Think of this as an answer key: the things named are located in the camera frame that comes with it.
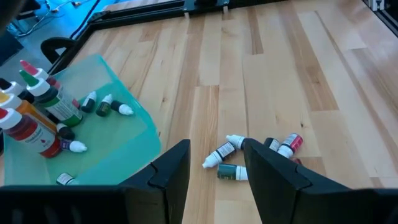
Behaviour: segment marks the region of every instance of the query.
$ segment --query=orange bottle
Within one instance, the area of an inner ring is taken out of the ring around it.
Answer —
[[[14,109],[20,114],[25,114],[36,120],[37,122],[43,124],[54,134],[57,133],[57,126],[54,122],[49,120],[44,114],[39,112],[32,104],[26,100],[21,100],[18,96],[14,94],[4,94],[0,92],[0,108],[2,109]]]

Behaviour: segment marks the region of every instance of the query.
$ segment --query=white bottle cap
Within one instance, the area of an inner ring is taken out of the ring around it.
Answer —
[[[81,143],[80,141],[73,141],[70,143],[69,149],[72,152],[84,152],[87,150],[87,147],[85,144]]]
[[[5,117],[0,119],[0,128],[2,128],[4,130],[14,127],[22,119],[22,115],[20,113],[18,113],[16,110],[10,109],[10,108],[8,108],[6,110],[7,110],[8,114]]]
[[[246,167],[236,166],[236,180],[248,180]]]
[[[119,113],[123,115],[132,115],[134,112],[128,105],[121,105],[119,107]]]
[[[44,79],[38,78],[39,82],[38,84],[34,86],[27,86],[26,89],[29,91],[32,95],[34,96],[41,96],[43,95],[47,90],[50,89],[50,84],[48,84]]]
[[[282,156],[284,156],[284,157],[286,157],[286,158],[288,158],[288,159],[290,159],[292,156],[293,156],[293,150],[291,150],[289,147],[287,147],[287,146],[285,146],[285,145],[281,145],[279,148],[278,148],[278,151],[277,151],[279,154],[281,154]]]
[[[106,102],[106,103],[109,103],[109,104],[111,104],[112,101],[113,101],[112,94],[106,95],[104,97],[104,99],[102,100],[102,102]]]
[[[49,78],[49,75],[47,72],[45,72],[45,70],[43,70],[43,68],[36,68],[38,70],[38,72],[33,75],[33,77],[35,78],[42,78],[44,80]]]
[[[2,90],[3,93],[5,94],[15,94],[20,95],[20,93],[22,93],[22,91],[24,91],[24,87],[22,87],[20,84],[16,83],[16,82],[10,82],[11,86],[7,89],[7,90]]]
[[[57,183],[59,183],[60,185],[68,185],[74,180],[75,179],[67,173],[62,173],[57,177]]]
[[[241,149],[244,139],[244,136],[238,136],[236,134],[226,136],[226,140],[229,141],[236,149]]]
[[[87,98],[96,101],[96,100],[97,100],[97,92],[92,91],[92,92],[87,96]]]
[[[212,152],[208,157],[206,157],[205,162],[202,164],[202,166],[206,169],[214,167],[222,161],[222,158],[218,155],[217,152]]]
[[[3,109],[7,109],[7,108],[11,108],[16,110],[18,108],[18,106],[20,106],[22,104],[22,100],[14,95],[14,94],[8,94],[8,99],[2,103],[0,103],[0,108]]]
[[[61,128],[67,127],[66,125],[64,125],[63,123],[58,123],[57,124],[57,132],[59,132],[61,130]]]

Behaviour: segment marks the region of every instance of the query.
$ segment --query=green bottle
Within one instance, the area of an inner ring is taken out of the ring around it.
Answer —
[[[73,105],[73,97],[63,91],[58,91],[56,88],[50,86],[44,79],[37,79],[24,70],[20,70],[19,73],[28,84],[26,89],[35,96],[38,104],[52,113],[60,122],[72,127],[78,125],[80,121],[82,121],[83,115],[79,109]]]

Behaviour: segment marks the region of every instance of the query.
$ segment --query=black cable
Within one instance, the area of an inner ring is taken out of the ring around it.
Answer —
[[[88,20],[89,16],[91,15],[91,13],[94,11],[95,7],[98,5],[98,3],[100,3],[100,0],[96,0],[93,7],[91,7],[91,9],[88,11],[85,19],[83,20],[83,22],[80,24],[80,26],[72,33],[72,35],[69,38],[73,38],[74,35],[76,35],[79,30],[85,25],[86,21]]]

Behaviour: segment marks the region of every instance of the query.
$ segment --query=paint bottle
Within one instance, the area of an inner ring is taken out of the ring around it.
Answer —
[[[57,124],[58,136],[66,140],[75,140],[75,133],[68,126],[59,123]]]
[[[0,108],[7,109],[11,108],[20,114],[30,116],[36,122],[41,123],[43,126],[51,130],[54,134],[57,132],[55,123],[49,120],[44,114],[38,111],[33,105],[26,100],[21,100],[14,94],[4,94],[0,92]]]
[[[114,100],[111,103],[111,109],[114,111],[117,111],[121,115],[132,115],[134,114],[133,110],[131,107],[128,105],[125,105],[124,103],[121,103],[120,101]]]
[[[59,185],[70,185],[73,181],[75,181],[75,178],[67,173],[62,173],[57,177],[57,184]]]
[[[104,99],[99,104],[99,106],[98,106],[97,110],[95,111],[95,113],[98,116],[102,116],[102,117],[105,117],[105,116],[109,115],[109,113],[111,112],[111,103],[112,103],[112,101],[113,101],[112,94],[109,94],[109,95],[105,96]]]
[[[72,98],[65,92],[60,92],[50,86],[44,79],[21,73],[28,86],[26,89],[35,96],[36,101],[47,111],[52,113],[63,124],[76,126],[82,121],[83,115],[72,104]]]
[[[206,157],[205,162],[202,164],[203,168],[214,167],[215,165],[222,163],[229,156],[232,156],[236,152],[234,146],[227,142],[220,146],[217,150],[212,152],[208,157]]]
[[[20,60],[19,63],[21,63],[22,67],[24,68],[23,69],[24,72],[27,72],[29,75],[33,75],[35,78],[42,78],[48,84],[54,86],[57,90],[64,91],[64,89],[61,86],[61,83],[58,82],[58,80],[56,80],[55,78],[51,77],[47,72],[45,72],[45,70],[43,70],[43,68],[35,68],[33,65],[26,62],[25,60]],[[80,107],[80,104],[76,99],[73,99],[72,103],[77,108]]]
[[[92,91],[85,99],[81,106],[81,110],[86,113],[91,113],[93,112],[93,109],[95,107],[95,101],[97,100],[97,93],[95,91]]]
[[[0,108],[0,128],[8,136],[25,144],[28,150],[38,152],[46,158],[54,157],[60,152],[60,140],[53,132],[14,109]]]
[[[87,147],[80,141],[61,139],[61,149],[71,152],[85,152]]]
[[[278,148],[278,153],[290,159],[303,144],[303,138],[296,133],[290,134]]]
[[[264,141],[265,147],[268,149],[271,149],[273,151],[278,151],[280,142],[274,138],[267,138],[266,141]]]
[[[236,134],[226,136],[226,140],[229,141],[236,149],[243,149],[243,142],[245,139],[246,138],[244,136]],[[267,148],[272,149],[275,152],[278,150],[279,144],[279,141],[274,138],[267,138],[264,142],[264,145]]]
[[[246,167],[220,164],[217,169],[217,177],[224,180],[248,180]]]
[[[12,93],[18,96],[20,99],[28,101],[29,103],[33,103],[35,101],[34,96],[16,82],[8,82],[7,80],[0,78],[0,88],[3,93]]]

